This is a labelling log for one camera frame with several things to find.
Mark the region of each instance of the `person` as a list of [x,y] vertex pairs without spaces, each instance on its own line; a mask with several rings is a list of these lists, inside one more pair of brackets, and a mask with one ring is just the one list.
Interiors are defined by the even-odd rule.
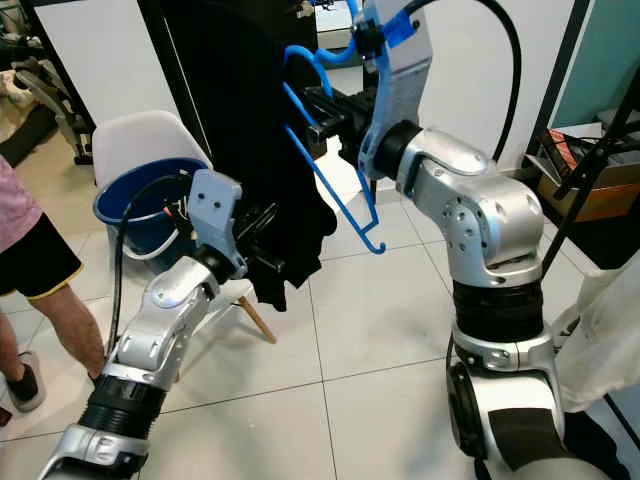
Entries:
[[565,409],[565,445],[616,480],[631,478],[613,438],[587,410],[640,384],[640,251],[616,270],[585,274],[578,299],[551,325]]
[[[82,264],[47,215],[0,156],[0,295],[17,290],[53,325],[64,348],[96,380],[104,366],[100,330],[69,281]],[[20,412],[45,398],[35,352],[19,352],[8,318],[0,312],[0,372]]]

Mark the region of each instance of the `white wall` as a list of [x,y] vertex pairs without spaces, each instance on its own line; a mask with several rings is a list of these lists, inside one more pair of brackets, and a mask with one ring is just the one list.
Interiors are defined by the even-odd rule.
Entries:
[[136,0],[36,9],[94,122],[143,110],[177,114]]
[[584,39],[584,35],[587,30],[587,27],[589,26],[589,22],[591,21],[591,14],[593,13],[593,8],[595,7],[595,5],[596,5],[596,0],[589,0],[589,6],[587,7],[587,11],[585,13],[584,20],[582,22],[582,27],[580,27],[580,33],[578,34],[578,39],[576,40],[573,53],[571,54],[571,60],[569,61],[569,65],[567,65],[567,72],[565,73],[564,80],[562,81],[560,91],[558,92],[558,98],[556,99],[556,103],[553,106],[553,111],[551,112],[551,116],[549,118],[549,122],[547,126],[551,126],[554,124],[556,114],[558,113],[558,108],[560,108],[560,103],[562,103],[562,97],[564,96],[564,92],[567,88],[567,83],[571,78],[571,72],[573,71],[573,66],[576,63],[576,58],[578,57],[578,53],[580,53],[580,46],[582,45],[582,40]]
[[[527,148],[569,20],[572,0],[501,0],[522,44],[518,109],[500,160],[514,168]],[[501,24],[483,5],[441,0],[426,7],[434,59],[420,105],[437,126],[492,155],[509,101],[511,50]]]
[[[523,50],[518,110],[500,162],[501,168],[510,169],[529,142],[573,0],[500,3],[518,29]],[[135,0],[74,1],[37,11],[97,123],[150,108],[176,112]],[[471,0],[441,0],[426,12],[434,60],[420,106],[421,122],[491,155],[511,86],[506,34],[491,12]]]

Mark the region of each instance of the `white chair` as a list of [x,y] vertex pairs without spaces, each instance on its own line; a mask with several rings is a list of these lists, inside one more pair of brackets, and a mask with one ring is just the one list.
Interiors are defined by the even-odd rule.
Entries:
[[93,156],[99,189],[124,172],[164,158],[195,158],[211,167],[180,120],[160,110],[125,115],[98,126],[93,134]]
[[[149,111],[118,117],[98,126],[93,134],[93,162],[99,189],[124,172],[146,163],[165,158],[195,158],[209,167],[211,162],[198,143],[178,118],[169,112]],[[109,243],[113,252],[115,238],[110,229]],[[123,268],[129,280],[146,285],[150,272],[143,262],[126,258]],[[206,323],[224,316],[234,303],[238,303],[256,323],[265,337],[276,343],[276,338],[246,299],[252,290],[248,280],[228,281],[211,302]]]

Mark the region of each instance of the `black garment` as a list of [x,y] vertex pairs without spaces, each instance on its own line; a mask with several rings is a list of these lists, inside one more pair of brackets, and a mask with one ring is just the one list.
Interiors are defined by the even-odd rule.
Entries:
[[82,263],[46,214],[27,234],[0,253],[0,296],[18,290],[29,299],[54,293]]
[[630,480],[629,471],[616,457],[616,442],[585,412],[565,413],[567,450],[598,467],[612,480]]
[[[284,281],[299,287],[320,269],[322,239],[335,231],[336,218],[283,130],[289,123],[305,138],[303,119],[283,93],[281,32],[263,28],[268,21],[258,25],[267,16],[283,15],[281,3],[182,0],[165,1],[164,8],[213,150],[214,168],[242,184],[236,218],[256,206],[278,205],[259,246],[283,260],[284,270],[278,274],[252,262],[248,278],[261,302],[283,311]],[[294,75],[294,88],[303,76]]]

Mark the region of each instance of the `blue bucket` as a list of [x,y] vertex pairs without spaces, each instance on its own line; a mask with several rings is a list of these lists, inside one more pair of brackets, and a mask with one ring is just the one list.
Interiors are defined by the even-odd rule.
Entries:
[[[93,202],[93,212],[115,233],[133,196],[149,183],[160,177],[178,175],[182,172],[193,175],[196,170],[203,168],[208,166],[201,160],[190,158],[170,158],[141,165],[107,185]],[[124,242],[128,247],[128,256],[142,258],[162,250],[157,256],[145,259],[145,263],[155,273],[165,271],[180,257],[196,248],[194,241],[181,235],[175,237],[175,224],[163,210],[165,199],[173,202],[184,196],[183,186],[159,186],[157,191],[152,190],[139,200],[127,224]]]

